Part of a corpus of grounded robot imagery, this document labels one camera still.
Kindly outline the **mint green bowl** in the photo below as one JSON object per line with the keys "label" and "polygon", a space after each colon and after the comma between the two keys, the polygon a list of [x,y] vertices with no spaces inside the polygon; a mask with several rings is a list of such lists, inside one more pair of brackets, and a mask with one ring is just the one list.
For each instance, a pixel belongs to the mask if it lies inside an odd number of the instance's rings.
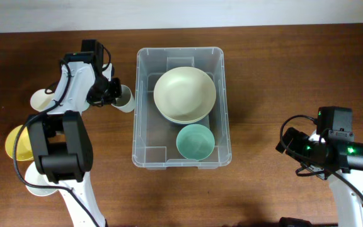
{"label": "mint green bowl", "polygon": [[208,127],[190,124],[178,133],[176,147],[184,158],[201,161],[212,154],[215,148],[215,138]]}

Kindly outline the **beige bowl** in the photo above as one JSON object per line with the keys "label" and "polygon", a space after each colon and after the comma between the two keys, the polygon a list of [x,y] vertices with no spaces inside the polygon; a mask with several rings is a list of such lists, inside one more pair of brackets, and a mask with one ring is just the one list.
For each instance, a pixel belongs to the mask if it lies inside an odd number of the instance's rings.
{"label": "beige bowl", "polygon": [[178,111],[178,112],[165,112],[158,110],[158,112],[167,120],[177,124],[194,124],[203,120],[211,113],[209,111]]}
{"label": "beige bowl", "polygon": [[165,112],[209,111],[216,102],[216,87],[204,71],[176,67],[158,79],[153,97],[157,109]]}

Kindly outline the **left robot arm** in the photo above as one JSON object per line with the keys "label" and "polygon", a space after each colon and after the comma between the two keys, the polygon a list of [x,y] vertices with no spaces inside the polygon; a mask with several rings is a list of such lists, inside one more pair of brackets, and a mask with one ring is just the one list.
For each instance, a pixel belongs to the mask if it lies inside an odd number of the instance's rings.
{"label": "left robot arm", "polygon": [[83,40],[79,52],[67,53],[52,101],[25,123],[35,167],[45,179],[41,188],[61,193],[75,226],[107,225],[91,186],[93,147],[81,114],[122,96],[113,65],[104,62],[108,53],[97,40]]}

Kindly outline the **grey cup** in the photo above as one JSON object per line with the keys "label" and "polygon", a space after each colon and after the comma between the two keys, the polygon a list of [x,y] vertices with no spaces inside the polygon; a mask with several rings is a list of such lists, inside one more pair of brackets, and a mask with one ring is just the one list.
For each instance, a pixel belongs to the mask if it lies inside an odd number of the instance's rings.
{"label": "grey cup", "polygon": [[112,103],[112,106],[117,108],[118,110],[124,113],[130,113],[135,109],[135,99],[132,94],[131,89],[122,84],[121,85],[122,94],[120,98],[115,99],[115,103]]}

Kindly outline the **white bowl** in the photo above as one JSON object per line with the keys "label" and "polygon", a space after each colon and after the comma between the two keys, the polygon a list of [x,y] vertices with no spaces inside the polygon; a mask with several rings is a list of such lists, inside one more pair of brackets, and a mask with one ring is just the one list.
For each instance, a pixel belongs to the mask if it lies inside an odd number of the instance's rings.
{"label": "white bowl", "polygon": [[[43,175],[39,174],[37,171],[35,162],[31,163],[26,170],[25,180],[33,185],[49,186]],[[49,196],[57,192],[57,189],[40,189],[29,186],[26,186],[26,188],[31,194],[39,197]]]}

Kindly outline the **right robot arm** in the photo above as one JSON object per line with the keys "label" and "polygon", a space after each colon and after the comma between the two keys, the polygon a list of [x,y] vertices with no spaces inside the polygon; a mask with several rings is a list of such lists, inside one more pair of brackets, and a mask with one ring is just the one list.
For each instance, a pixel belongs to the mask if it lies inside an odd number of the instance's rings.
{"label": "right robot arm", "polygon": [[276,150],[300,164],[298,177],[329,183],[339,226],[363,226],[363,143],[354,141],[352,110],[320,107],[309,120],[316,126],[310,135],[281,126]]}

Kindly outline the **yellow bowl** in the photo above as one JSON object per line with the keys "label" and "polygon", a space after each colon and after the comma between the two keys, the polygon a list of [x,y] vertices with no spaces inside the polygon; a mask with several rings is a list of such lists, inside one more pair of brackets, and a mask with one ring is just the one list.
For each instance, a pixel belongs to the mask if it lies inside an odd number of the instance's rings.
{"label": "yellow bowl", "polygon": [[[14,142],[22,125],[15,127],[5,140],[5,150],[10,158],[13,158]],[[16,160],[31,161],[33,160],[33,151],[30,143],[30,137],[27,128],[24,128],[16,145]]]}

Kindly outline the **beige cup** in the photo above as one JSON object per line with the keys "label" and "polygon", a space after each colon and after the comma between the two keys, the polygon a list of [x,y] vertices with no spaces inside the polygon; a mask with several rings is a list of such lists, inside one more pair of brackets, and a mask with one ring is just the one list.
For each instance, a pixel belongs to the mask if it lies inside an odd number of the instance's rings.
{"label": "beige cup", "polygon": [[53,97],[54,92],[52,90],[38,90],[30,98],[30,105],[34,110],[41,112],[51,102]]}

